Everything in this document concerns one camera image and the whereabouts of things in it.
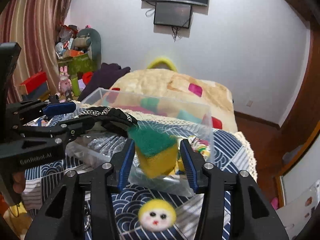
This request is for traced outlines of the person's left hand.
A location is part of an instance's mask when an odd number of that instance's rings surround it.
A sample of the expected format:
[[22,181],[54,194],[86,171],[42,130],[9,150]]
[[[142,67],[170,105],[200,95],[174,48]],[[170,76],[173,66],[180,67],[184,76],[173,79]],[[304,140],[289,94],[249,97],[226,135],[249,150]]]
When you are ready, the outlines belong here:
[[25,189],[25,174],[24,171],[12,174],[14,180],[13,189],[17,194],[21,194]]

